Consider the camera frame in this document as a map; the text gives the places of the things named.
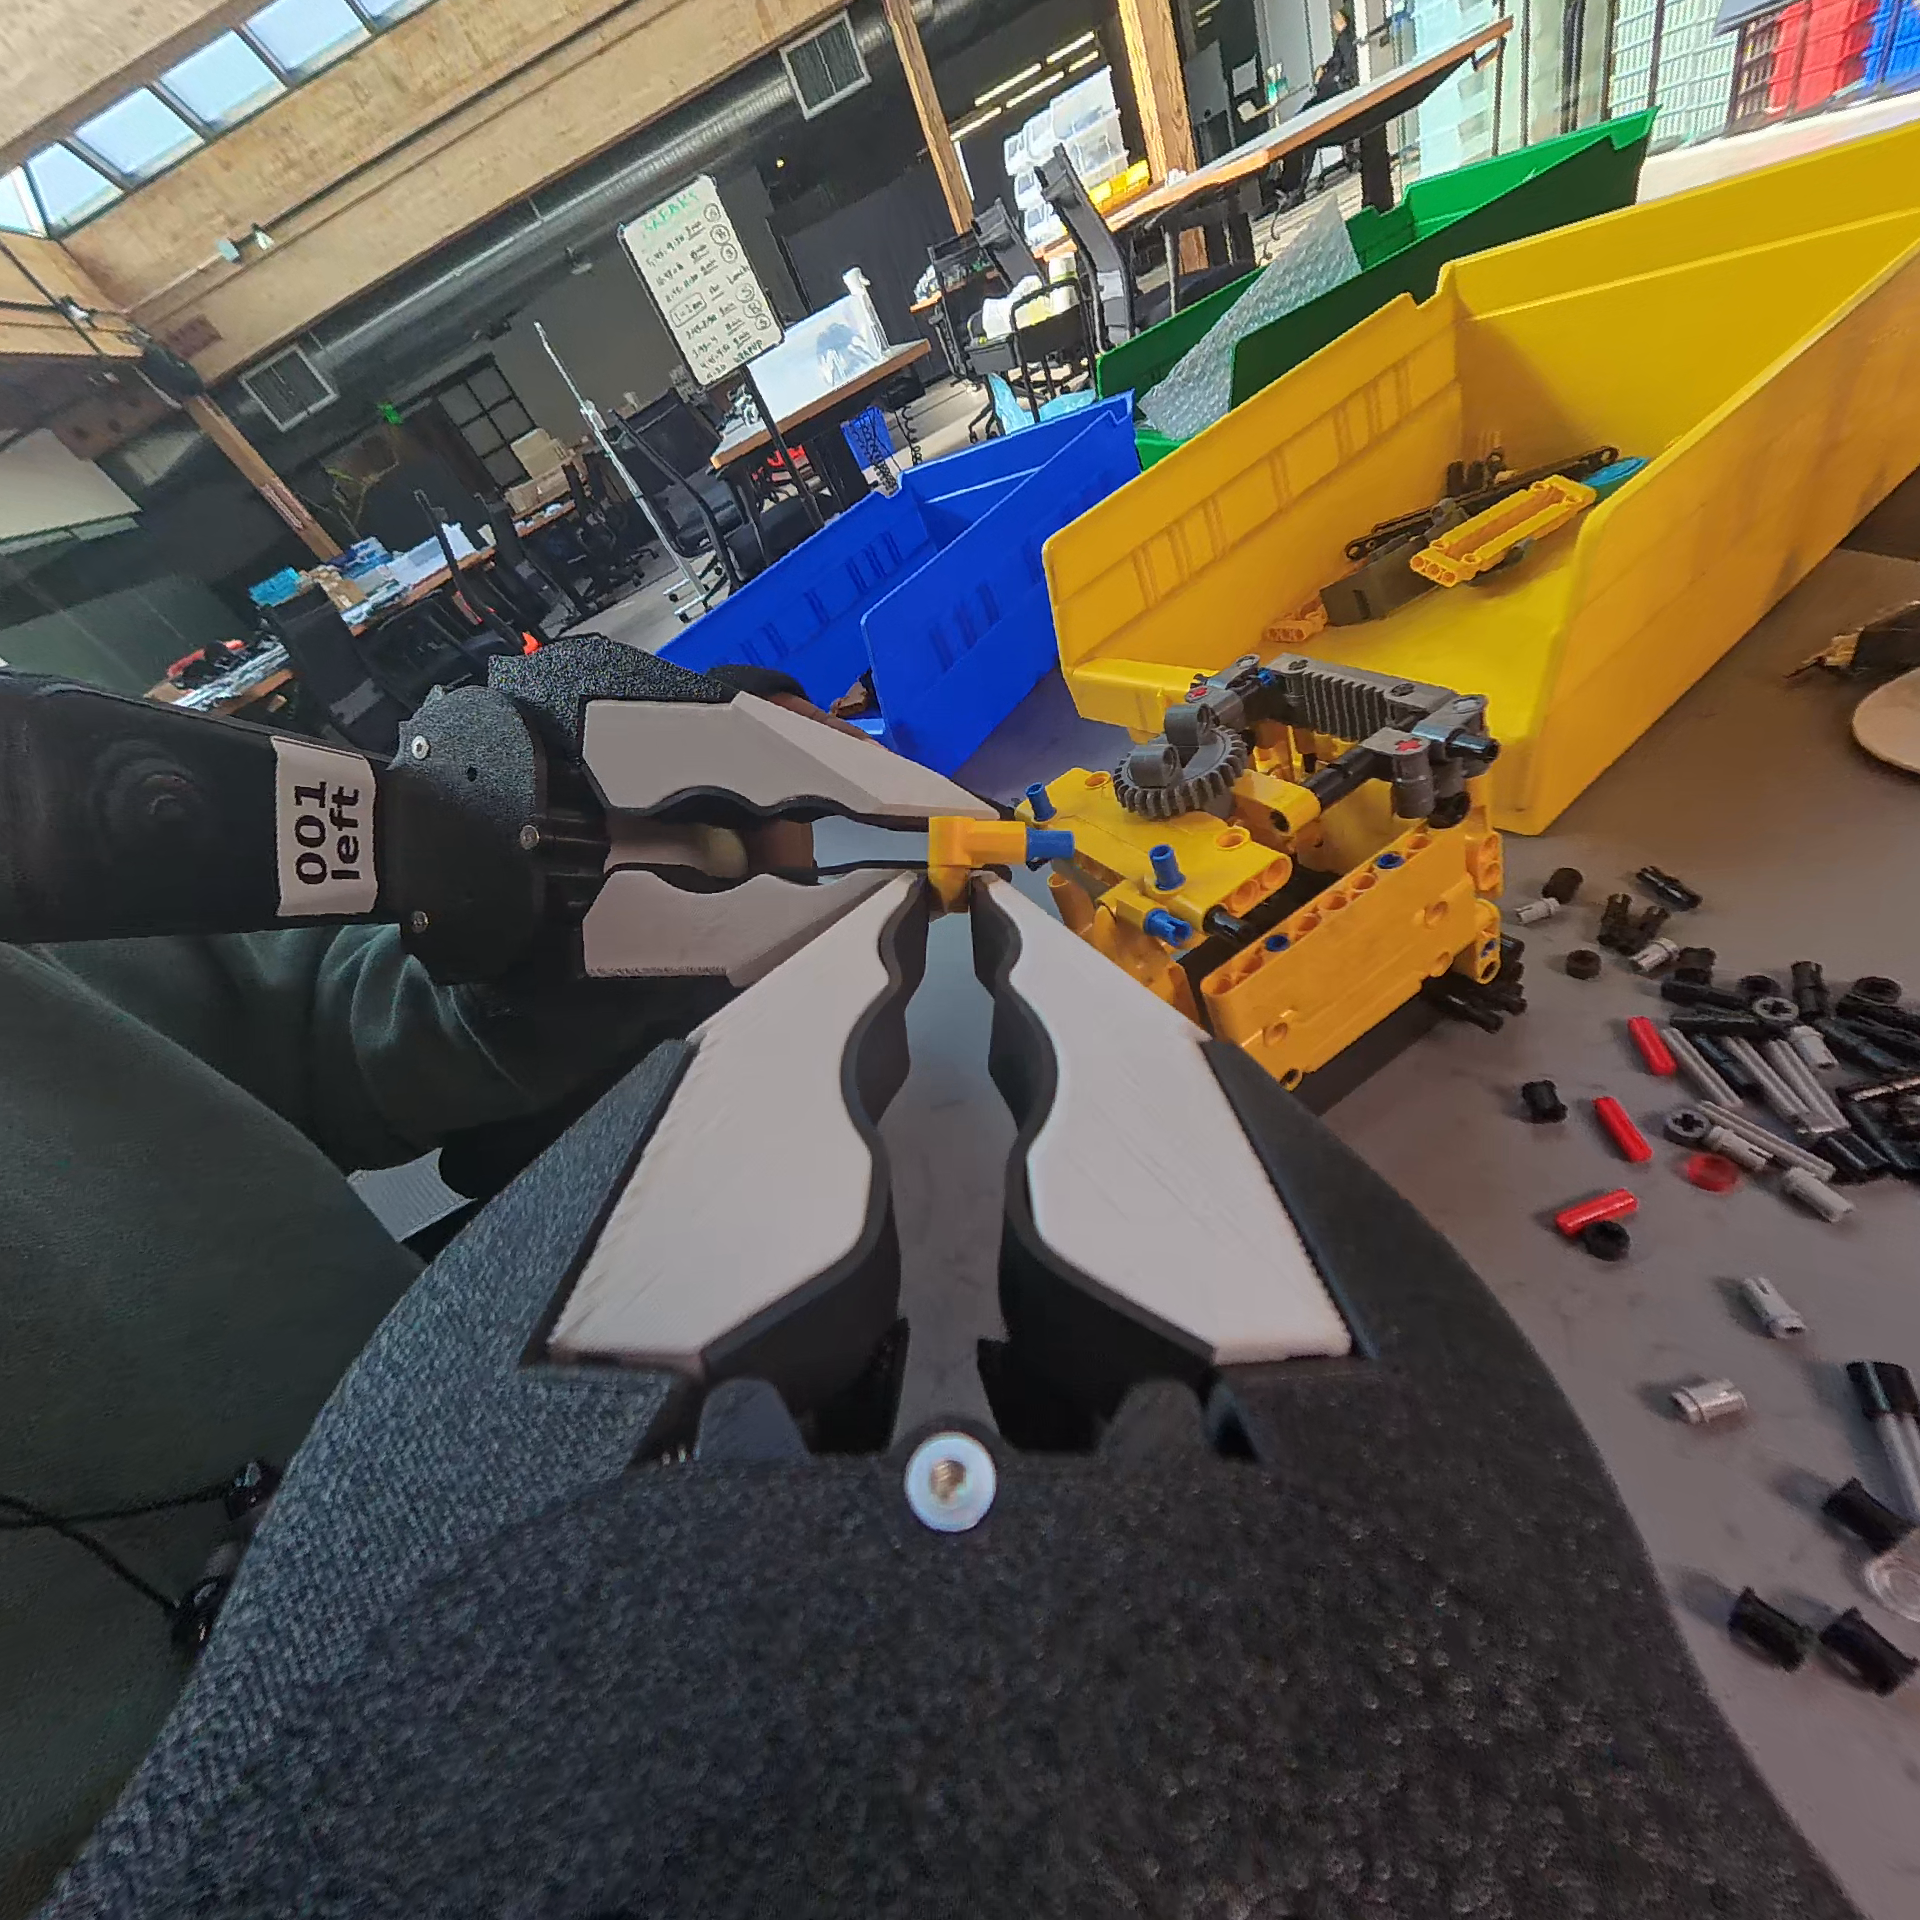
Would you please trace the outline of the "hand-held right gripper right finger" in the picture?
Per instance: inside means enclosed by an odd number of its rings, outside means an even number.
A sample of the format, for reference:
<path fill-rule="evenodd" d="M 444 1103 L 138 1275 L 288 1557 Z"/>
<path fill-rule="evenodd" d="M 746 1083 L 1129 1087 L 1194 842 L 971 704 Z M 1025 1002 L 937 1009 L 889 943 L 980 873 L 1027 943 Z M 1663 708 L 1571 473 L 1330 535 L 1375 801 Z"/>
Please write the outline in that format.
<path fill-rule="evenodd" d="M 1358 1381 L 1358 1336 L 1210 1044 L 1006 880 L 970 901 L 1012 1122 L 1000 1336 L 979 1347 L 1008 1450 L 1090 1455 L 1169 1401 L 1275 1456 Z"/>

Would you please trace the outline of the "yellow lego connector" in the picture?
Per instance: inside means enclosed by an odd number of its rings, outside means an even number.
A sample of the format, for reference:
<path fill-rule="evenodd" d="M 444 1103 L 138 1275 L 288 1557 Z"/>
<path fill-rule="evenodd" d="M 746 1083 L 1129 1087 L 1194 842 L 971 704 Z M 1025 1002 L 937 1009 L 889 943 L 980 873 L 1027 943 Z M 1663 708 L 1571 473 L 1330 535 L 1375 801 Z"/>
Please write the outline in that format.
<path fill-rule="evenodd" d="M 1027 865 L 1030 824 L 943 817 L 928 821 L 927 877 L 943 915 L 970 911 L 979 873 L 1000 873 Z"/>

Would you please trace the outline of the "yellow lego vehicle model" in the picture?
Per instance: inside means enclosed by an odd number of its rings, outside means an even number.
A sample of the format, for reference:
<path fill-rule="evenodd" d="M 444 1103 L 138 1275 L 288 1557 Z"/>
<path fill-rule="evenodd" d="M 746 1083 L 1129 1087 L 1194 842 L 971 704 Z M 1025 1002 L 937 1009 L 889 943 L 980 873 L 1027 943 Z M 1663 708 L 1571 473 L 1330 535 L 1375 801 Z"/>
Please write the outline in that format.
<path fill-rule="evenodd" d="M 1017 809 L 1072 836 L 1063 923 L 1295 1088 L 1408 1002 L 1494 1031 L 1526 1007 L 1497 988 L 1499 753 L 1481 695 L 1244 657 Z"/>

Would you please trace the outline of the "green plastic bin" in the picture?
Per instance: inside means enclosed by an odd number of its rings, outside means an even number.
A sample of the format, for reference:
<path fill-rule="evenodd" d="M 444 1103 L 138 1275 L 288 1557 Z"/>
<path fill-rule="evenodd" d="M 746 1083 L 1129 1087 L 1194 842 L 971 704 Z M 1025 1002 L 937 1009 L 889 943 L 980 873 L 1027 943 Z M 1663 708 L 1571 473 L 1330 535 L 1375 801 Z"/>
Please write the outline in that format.
<path fill-rule="evenodd" d="M 1233 352 L 1231 403 L 1254 399 L 1394 299 L 1430 299 L 1457 258 L 1630 209 L 1656 116 L 1654 107 L 1628 113 L 1422 178 L 1387 210 L 1355 210 L 1346 231 L 1358 272 L 1254 327 L 1254 344 Z"/>

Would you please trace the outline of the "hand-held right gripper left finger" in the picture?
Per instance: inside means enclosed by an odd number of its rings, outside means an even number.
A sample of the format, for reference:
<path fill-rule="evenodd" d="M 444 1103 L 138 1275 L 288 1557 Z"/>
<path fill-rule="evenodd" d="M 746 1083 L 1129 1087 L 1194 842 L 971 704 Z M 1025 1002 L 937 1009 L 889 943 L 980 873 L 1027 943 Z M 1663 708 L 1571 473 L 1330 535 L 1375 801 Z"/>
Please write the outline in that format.
<path fill-rule="evenodd" d="M 641 1400 L 643 1455 L 771 1396 L 819 1456 L 896 1435 L 907 1324 L 881 1121 L 928 888 L 886 871 L 687 1042 L 545 1324 L 550 1385 Z"/>

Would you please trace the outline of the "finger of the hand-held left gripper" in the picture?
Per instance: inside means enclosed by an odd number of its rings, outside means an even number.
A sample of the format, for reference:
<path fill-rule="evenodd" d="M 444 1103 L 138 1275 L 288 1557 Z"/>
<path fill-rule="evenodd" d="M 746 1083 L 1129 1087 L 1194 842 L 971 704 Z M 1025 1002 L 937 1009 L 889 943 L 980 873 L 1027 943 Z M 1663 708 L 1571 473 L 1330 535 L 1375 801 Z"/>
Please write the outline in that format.
<path fill-rule="evenodd" d="M 591 703 L 584 769 L 611 815 L 649 821 L 1003 819 L 998 802 L 859 731 L 750 692 L 718 704 Z"/>
<path fill-rule="evenodd" d="M 691 885 L 695 871 L 618 869 L 584 916 L 591 979 L 722 979 L 750 988 L 905 871 L 854 869 L 827 880 L 771 871 Z"/>

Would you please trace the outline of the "standing desk with clear box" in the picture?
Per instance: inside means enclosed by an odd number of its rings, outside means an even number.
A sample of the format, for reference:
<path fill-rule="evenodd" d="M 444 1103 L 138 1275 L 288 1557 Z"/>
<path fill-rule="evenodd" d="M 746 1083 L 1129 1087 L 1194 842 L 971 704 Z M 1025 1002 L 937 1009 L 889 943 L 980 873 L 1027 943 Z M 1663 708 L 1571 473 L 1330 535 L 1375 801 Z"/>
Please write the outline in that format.
<path fill-rule="evenodd" d="M 747 403 L 727 419 L 711 468 L 722 473 L 735 464 L 778 459 L 783 449 L 800 443 L 802 431 L 862 413 L 876 393 L 928 359 L 927 339 L 889 339 L 868 276 L 850 269 L 843 296 L 788 327 L 769 352 L 720 377 L 718 393 L 746 393 Z"/>

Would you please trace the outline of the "scattered small lego pieces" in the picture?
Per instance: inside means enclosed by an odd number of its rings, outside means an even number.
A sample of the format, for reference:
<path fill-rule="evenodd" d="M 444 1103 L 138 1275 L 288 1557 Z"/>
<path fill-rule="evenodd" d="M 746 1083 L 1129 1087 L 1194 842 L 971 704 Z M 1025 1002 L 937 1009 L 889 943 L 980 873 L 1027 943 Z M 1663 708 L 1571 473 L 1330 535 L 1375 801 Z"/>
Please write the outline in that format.
<path fill-rule="evenodd" d="M 1839 1225 L 1852 1217 L 1852 1184 L 1872 1184 L 1895 1175 L 1916 1180 L 1913 1140 L 1889 1131 L 1878 1108 L 1916 1093 L 1916 1075 L 1881 1083 L 1833 1088 L 1820 1075 L 1836 1069 L 1828 1042 L 1848 1058 L 1867 1065 L 1865 1034 L 1828 1020 L 1832 1004 L 1820 965 L 1793 965 L 1793 994 L 1782 994 L 1763 977 L 1748 977 L 1739 992 L 1719 992 L 1712 984 L 1714 959 L 1704 948 L 1680 948 L 1665 938 L 1665 916 L 1638 915 L 1626 897 L 1602 912 L 1593 948 L 1571 951 L 1569 977 L 1596 979 L 1602 951 L 1626 955 L 1626 943 L 1639 935 L 1646 946 L 1632 969 L 1658 977 L 1671 969 L 1665 997 L 1687 1013 L 1663 1024 L 1634 1015 L 1626 1034 L 1646 1073 L 1684 1079 L 1696 1105 L 1675 1108 L 1665 1121 L 1665 1136 L 1687 1147 L 1684 1180 L 1707 1193 L 1728 1193 L 1744 1175 L 1779 1177 L 1782 1193 L 1811 1217 Z M 1743 1097 L 1759 1096 L 1779 1128 L 1752 1121 Z M 1628 1167 L 1654 1161 L 1654 1140 L 1615 1096 L 1592 1099 L 1592 1119 Z M 1592 1203 L 1564 1210 L 1552 1227 L 1593 1258 L 1626 1258 L 1626 1220 L 1638 1210 L 1632 1192 L 1608 1192 Z M 1806 1317 L 1759 1275 L 1735 1284 L 1755 1329 L 1769 1340 L 1806 1338 Z M 1916 1625 L 1916 1378 L 1895 1361 L 1848 1361 L 1843 1365 L 1864 1424 L 1874 1434 L 1889 1476 L 1900 1499 L 1881 1503 L 1859 1476 L 1824 1495 L 1824 1520 L 1856 1544 L 1864 1555 L 1860 1580 L 1881 1612 Z M 1682 1384 L 1670 1395 L 1684 1424 L 1712 1427 L 1744 1416 L 1743 1393 L 1727 1381 Z M 1859 1690 L 1895 1696 L 1916 1679 L 1916 1658 L 1900 1650 L 1856 1607 L 1836 1613 L 1818 1632 L 1752 1589 L 1735 1597 L 1728 1637 L 1764 1661 L 1799 1671 L 1820 1645 L 1833 1668 Z"/>

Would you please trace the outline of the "yellow plastic bin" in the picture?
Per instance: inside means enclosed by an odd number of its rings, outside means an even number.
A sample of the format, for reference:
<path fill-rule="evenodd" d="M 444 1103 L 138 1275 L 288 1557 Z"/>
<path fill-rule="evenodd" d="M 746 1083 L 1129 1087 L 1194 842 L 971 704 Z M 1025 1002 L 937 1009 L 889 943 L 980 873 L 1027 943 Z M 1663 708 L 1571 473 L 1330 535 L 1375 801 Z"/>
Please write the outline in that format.
<path fill-rule="evenodd" d="M 1598 447 L 1643 468 L 1521 568 L 1307 643 L 1484 695 L 1508 832 L 1543 832 L 1916 468 L 1916 123 L 1452 261 L 1098 501 L 1042 551 L 1076 711 L 1160 731 L 1452 464 Z"/>

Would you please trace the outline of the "blue plastic bin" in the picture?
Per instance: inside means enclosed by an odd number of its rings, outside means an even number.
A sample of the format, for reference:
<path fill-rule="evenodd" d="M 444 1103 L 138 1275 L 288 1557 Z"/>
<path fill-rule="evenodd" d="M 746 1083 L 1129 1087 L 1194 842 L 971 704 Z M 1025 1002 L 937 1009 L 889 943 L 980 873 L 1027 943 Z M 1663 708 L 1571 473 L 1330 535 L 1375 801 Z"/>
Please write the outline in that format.
<path fill-rule="evenodd" d="M 1042 546 L 1142 473 L 1135 401 L 1092 401 L 905 473 L 662 648 L 762 665 L 830 706 L 868 675 L 881 738 L 955 775 L 1059 663 Z"/>

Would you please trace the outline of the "red plastic crate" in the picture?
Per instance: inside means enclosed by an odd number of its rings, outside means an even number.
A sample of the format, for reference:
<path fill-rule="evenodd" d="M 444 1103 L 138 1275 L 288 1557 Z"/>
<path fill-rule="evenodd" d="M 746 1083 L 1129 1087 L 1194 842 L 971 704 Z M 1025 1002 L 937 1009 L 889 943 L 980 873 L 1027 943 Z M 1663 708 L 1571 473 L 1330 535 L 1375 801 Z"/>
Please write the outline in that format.
<path fill-rule="evenodd" d="M 1865 82 L 1880 3 L 1761 5 L 1735 26 L 1731 131 L 1828 107 Z"/>

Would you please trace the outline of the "person's left forearm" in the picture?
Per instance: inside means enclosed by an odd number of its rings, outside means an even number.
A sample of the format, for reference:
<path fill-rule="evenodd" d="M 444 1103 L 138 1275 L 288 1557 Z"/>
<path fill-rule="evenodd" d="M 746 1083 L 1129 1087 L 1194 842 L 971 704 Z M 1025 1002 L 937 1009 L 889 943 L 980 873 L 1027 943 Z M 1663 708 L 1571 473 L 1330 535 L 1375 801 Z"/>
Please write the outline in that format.
<path fill-rule="evenodd" d="M 442 1147 L 482 1096 L 511 1093 L 458 997 L 393 928 L 307 928 L 33 945 L 51 965 L 180 1044 L 343 1168 Z"/>

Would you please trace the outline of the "wooden support post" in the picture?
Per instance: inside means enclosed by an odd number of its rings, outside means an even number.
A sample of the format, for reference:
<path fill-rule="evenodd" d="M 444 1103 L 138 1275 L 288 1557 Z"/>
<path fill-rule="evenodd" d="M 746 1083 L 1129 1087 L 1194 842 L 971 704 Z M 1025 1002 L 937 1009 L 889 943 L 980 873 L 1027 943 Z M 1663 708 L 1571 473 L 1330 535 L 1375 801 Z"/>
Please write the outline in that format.
<path fill-rule="evenodd" d="M 1119 0 L 1146 157 L 1160 185 L 1195 167 L 1185 57 L 1171 3 Z"/>
<path fill-rule="evenodd" d="M 975 226 L 975 197 L 962 164 L 962 156 L 948 131 L 947 113 L 939 98 L 937 82 L 930 72 L 921 27 L 913 3 L 886 0 L 881 3 L 888 29 L 896 45 L 904 68 L 904 80 L 919 116 L 919 128 L 927 139 L 928 160 L 944 193 L 951 229 L 966 236 Z"/>

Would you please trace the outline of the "long wooden top desk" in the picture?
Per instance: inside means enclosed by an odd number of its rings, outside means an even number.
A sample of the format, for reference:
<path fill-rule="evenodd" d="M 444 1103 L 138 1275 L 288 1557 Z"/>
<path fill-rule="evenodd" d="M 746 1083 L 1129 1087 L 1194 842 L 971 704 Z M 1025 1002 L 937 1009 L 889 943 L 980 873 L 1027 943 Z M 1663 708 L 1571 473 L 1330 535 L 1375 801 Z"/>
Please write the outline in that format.
<path fill-rule="evenodd" d="M 1244 184 L 1258 180 L 1291 153 L 1343 149 L 1360 145 L 1360 185 L 1368 209 L 1387 210 L 1394 204 L 1392 157 L 1385 131 L 1407 113 L 1425 106 L 1463 64 L 1481 67 L 1499 57 L 1515 20 L 1497 17 L 1463 34 L 1441 52 L 1398 64 L 1360 87 L 1290 119 L 1280 131 L 1250 139 L 1216 157 L 1183 180 L 1169 180 L 1112 217 L 1112 229 L 1124 233 L 1152 225 L 1201 225 L 1198 209 L 1224 201 Z"/>

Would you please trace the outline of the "green storage bin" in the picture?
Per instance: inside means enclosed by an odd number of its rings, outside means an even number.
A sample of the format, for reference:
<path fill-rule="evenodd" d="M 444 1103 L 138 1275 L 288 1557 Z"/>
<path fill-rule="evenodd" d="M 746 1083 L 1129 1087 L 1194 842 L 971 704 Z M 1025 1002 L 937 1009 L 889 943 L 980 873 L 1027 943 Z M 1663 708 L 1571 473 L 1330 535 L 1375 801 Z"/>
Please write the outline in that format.
<path fill-rule="evenodd" d="M 1275 321 L 1296 319 L 1360 272 L 1338 200 L 1290 217 L 1270 261 L 1156 324 L 1144 347 L 1137 425 L 1190 442 L 1233 410 L 1234 354 Z"/>

